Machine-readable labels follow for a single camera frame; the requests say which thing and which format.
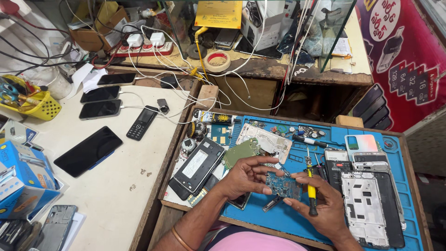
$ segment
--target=red power strip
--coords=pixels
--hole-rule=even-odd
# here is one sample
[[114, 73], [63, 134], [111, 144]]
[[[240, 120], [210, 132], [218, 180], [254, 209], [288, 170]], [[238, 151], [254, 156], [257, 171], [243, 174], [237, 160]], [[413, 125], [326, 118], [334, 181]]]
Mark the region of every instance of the red power strip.
[[[157, 56], [159, 55], [170, 55], [173, 51], [172, 42], [166, 42], [163, 46], [155, 47], [155, 51]], [[130, 50], [130, 56], [131, 57], [144, 57], [144, 56], [154, 56], [152, 45], [143, 45], [142, 49], [140, 51], [141, 47], [132, 47], [129, 48], [128, 46], [121, 46], [118, 49], [118, 52], [116, 53], [115, 57], [128, 57], [128, 51]], [[111, 55], [115, 52], [116, 49], [112, 50], [110, 52]]]

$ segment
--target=advertisement poster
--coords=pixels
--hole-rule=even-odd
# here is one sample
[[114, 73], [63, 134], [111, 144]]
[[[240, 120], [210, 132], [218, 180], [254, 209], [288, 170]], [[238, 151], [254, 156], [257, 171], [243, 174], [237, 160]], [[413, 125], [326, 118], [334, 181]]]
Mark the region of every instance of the advertisement poster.
[[403, 133], [446, 103], [446, 52], [411, 0], [359, 0], [355, 9], [375, 85], [353, 116]]

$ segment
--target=masking tape roll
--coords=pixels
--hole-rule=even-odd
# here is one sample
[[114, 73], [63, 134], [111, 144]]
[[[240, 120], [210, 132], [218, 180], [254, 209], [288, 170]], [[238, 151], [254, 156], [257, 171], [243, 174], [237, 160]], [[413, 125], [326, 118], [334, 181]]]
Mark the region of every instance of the masking tape roll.
[[[225, 61], [222, 64], [215, 65], [216, 58], [223, 58]], [[227, 52], [216, 51], [216, 52], [209, 53], [204, 58], [203, 63], [208, 71], [221, 72], [221, 71], [224, 71], [229, 68], [229, 66], [231, 65], [231, 57], [229, 56], [229, 54]]]

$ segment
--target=phone keypad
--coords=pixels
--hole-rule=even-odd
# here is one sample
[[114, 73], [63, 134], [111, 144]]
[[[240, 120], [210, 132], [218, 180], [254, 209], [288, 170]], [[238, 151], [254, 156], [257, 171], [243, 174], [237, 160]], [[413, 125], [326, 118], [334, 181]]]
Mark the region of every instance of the phone keypad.
[[144, 131], [144, 126], [134, 124], [134, 125], [132, 125], [130, 130], [127, 132], [127, 137], [133, 138], [133, 139], [139, 139], [139, 138], [141, 138], [143, 131]]

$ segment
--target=yellow screwdriver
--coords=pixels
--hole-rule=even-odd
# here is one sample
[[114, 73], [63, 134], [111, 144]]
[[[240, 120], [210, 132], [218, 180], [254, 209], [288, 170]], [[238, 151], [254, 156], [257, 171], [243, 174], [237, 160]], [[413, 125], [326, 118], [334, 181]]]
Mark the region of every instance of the yellow screwdriver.
[[[305, 163], [307, 164], [308, 177], [313, 177], [313, 165], [311, 164], [310, 151], [308, 150], [307, 145], [307, 153], [308, 156], [305, 156]], [[316, 188], [310, 184], [308, 184], [308, 198], [310, 200], [310, 212], [309, 215], [317, 215], [316, 211]]]

